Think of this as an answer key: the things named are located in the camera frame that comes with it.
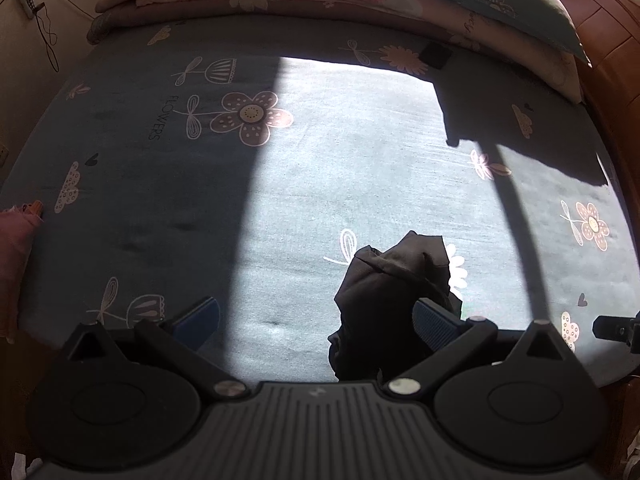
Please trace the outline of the pink cloth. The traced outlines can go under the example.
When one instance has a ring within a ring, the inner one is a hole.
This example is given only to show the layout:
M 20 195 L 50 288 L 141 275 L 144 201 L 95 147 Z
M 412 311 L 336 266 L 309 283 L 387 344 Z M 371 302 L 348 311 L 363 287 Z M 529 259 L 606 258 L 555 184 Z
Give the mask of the pink cloth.
M 1 338 L 9 344 L 17 333 L 18 298 L 42 211 L 40 200 L 1 211 Z

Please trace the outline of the blue floral bed sheet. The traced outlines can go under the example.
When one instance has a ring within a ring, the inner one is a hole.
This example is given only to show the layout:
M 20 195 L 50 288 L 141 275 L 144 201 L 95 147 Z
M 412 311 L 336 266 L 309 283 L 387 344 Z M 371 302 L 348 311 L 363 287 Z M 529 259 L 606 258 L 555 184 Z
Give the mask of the blue floral bed sheet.
M 43 203 L 20 325 L 170 318 L 212 296 L 205 355 L 245 380 L 329 380 L 357 249 L 439 235 L 464 316 L 546 318 L 600 385 L 639 363 L 594 338 L 639 267 L 587 111 L 521 67 L 393 29 L 228 16 L 103 40 L 3 183 Z

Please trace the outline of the white power strip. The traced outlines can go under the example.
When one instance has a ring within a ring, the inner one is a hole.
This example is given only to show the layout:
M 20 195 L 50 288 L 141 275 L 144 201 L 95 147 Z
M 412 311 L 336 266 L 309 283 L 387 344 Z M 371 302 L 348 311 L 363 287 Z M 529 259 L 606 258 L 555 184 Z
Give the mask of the white power strip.
M 35 18 L 35 3 L 34 0 L 18 0 L 25 12 L 26 18 L 33 20 Z

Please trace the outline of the black track pants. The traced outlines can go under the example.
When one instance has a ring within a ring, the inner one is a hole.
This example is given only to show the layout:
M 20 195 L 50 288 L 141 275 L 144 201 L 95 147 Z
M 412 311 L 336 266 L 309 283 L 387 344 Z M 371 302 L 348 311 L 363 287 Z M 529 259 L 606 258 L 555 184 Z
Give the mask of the black track pants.
M 427 298 L 454 315 L 449 258 L 437 235 L 408 232 L 385 252 L 355 252 L 334 301 L 341 326 L 329 336 L 329 362 L 341 382 L 389 382 L 433 354 L 416 333 L 413 308 Z

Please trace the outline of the beige floral pillow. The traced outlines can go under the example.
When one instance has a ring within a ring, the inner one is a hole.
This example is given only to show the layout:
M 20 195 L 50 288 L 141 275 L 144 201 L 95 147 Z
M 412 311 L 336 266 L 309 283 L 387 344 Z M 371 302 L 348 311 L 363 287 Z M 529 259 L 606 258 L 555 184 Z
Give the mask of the beige floral pillow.
M 418 0 L 418 3 L 422 9 L 421 18 L 446 29 L 452 44 L 500 54 L 530 70 L 570 102 L 582 102 L 574 55 L 450 0 Z

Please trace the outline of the wooden headboard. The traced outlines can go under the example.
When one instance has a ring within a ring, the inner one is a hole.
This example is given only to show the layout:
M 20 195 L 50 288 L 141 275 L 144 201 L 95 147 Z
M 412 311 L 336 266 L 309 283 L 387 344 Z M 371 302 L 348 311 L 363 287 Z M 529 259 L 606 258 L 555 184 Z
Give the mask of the wooden headboard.
M 561 0 L 591 64 L 578 64 L 587 102 L 613 152 L 632 230 L 639 233 L 639 7 L 631 0 Z

